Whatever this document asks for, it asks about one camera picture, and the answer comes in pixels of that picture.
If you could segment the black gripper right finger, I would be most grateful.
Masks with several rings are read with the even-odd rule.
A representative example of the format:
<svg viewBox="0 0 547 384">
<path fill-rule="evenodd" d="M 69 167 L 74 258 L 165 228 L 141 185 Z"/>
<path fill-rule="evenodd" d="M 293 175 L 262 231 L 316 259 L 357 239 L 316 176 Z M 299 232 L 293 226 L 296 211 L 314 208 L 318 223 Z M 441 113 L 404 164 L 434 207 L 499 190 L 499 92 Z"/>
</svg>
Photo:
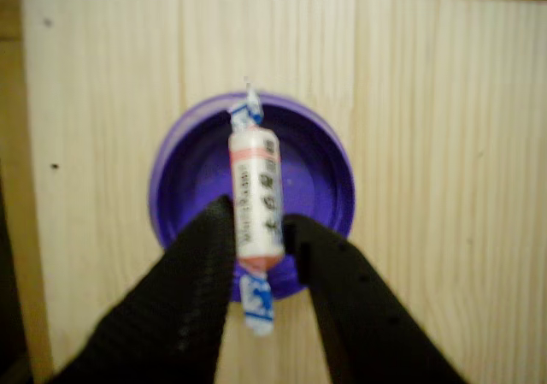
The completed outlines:
<svg viewBox="0 0 547 384">
<path fill-rule="evenodd" d="M 462 383 L 361 251 L 307 216 L 284 219 L 285 249 L 312 299 L 334 383 Z"/>
</svg>

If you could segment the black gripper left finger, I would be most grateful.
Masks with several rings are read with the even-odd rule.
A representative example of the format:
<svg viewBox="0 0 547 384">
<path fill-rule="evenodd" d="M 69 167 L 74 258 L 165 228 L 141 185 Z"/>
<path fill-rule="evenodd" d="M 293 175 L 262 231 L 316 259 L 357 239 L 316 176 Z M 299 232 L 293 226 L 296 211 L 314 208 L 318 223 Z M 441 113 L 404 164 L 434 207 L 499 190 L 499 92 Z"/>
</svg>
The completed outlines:
<svg viewBox="0 0 547 384">
<path fill-rule="evenodd" d="M 212 383 L 232 296 L 232 202 L 210 203 L 53 383 Z"/>
</svg>

